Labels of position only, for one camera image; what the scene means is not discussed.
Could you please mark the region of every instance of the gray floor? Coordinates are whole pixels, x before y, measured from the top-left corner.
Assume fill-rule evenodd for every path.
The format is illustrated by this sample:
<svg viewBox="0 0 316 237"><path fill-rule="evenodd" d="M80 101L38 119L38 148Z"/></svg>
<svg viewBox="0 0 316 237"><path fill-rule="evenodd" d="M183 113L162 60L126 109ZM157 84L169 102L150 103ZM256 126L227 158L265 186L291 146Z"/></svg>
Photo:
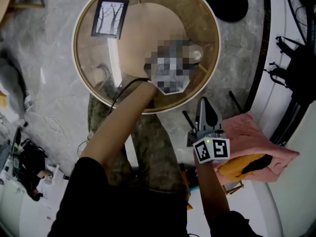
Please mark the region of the gray floor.
<svg viewBox="0 0 316 237"><path fill-rule="evenodd" d="M0 49L14 57L35 102L25 114L29 123L26 133L69 174L78 159L77 147L87 137L89 92L75 71L71 40L78 14L88 0L43 1L45 9L20 10L1 29L4 42ZM242 105L248 97L260 52L263 17L263 0L249 0L248 13L240 22L228 24L218 20L222 37L220 61L200 96L216 104L223 118L238 114L228 96L229 90ZM190 127L181 111L187 110L193 118L200 96L158 115L179 162L193 163L192 149L185 146ZM6 125L12 132L16 124Z"/></svg>

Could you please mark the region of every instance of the pink towel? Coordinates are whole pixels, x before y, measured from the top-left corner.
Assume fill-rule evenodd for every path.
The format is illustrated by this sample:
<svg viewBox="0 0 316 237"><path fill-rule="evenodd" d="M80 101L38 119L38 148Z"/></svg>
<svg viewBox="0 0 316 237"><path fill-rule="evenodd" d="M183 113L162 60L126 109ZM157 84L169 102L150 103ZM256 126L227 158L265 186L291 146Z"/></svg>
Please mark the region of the pink towel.
<svg viewBox="0 0 316 237"><path fill-rule="evenodd" d="M277 146L269 141L257 127L251 112L225 120L223 127L227 138L230 139L231 159L257 154L273 156L268 167L247 175L245 178L247 180L275 182L287 165L299 155L296 151ZM217 177L222 185L231 182L218 171L218 168L226 162L214 165Z"/></svg>

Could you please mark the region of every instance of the framed photo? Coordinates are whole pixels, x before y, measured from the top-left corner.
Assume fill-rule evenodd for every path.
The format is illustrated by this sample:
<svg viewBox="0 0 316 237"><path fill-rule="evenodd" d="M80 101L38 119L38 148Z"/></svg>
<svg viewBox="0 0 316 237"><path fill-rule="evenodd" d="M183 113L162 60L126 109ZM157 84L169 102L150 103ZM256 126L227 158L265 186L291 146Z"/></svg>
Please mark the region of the framed photo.
<svg viewBox="0 0 316 237"><path fill-rule="evenodd" d="M128 2L128 0L99 0L91 36L119 40Z"/></svg>

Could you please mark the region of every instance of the round glass table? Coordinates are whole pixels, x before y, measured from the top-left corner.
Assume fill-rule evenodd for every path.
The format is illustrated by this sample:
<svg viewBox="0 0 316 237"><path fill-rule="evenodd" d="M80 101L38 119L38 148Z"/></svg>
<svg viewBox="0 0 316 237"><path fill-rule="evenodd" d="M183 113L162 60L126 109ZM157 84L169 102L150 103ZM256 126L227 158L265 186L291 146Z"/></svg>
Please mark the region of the round glass table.
<svg viewBox="0 0 316 237"><path fill-rule="evenodd" d="M115 84L109 39L91 36L98 0L90 0L80 13L73 33L73 59L84 85L100 101L111 106L121 89L135 77L121 71L121 84ZM168 111L193 99L211 79L220 54L220 33L215 16L204 0L129 0L128 6L156 3L174 12L181 20L187 38L203 49L203 59L182 93L163 95L160 91L143 114ZM118 104L137 83L126 90Z"/></svg>

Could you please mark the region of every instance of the forearm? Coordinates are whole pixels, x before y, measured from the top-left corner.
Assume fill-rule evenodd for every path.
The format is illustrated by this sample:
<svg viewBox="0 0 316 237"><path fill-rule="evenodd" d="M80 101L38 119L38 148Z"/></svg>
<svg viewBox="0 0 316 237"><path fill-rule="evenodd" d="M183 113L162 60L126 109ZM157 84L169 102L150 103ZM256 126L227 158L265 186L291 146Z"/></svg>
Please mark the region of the forearm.
<svg viewBox="0 0 316 237"><path fill-rule="evenodd" d="M230 209L213 165L199 164L195 154L194 158L205 217L208 225L212 226L216 218Z"/></svg>
<svg viewBox="0 0 316 237"><path fill-rule="evenodd" d="M137 87L103 121L83 150L81 157L95 159L108 172L133 131L139 116L153 99L156 90L149 82Z"/></svg>

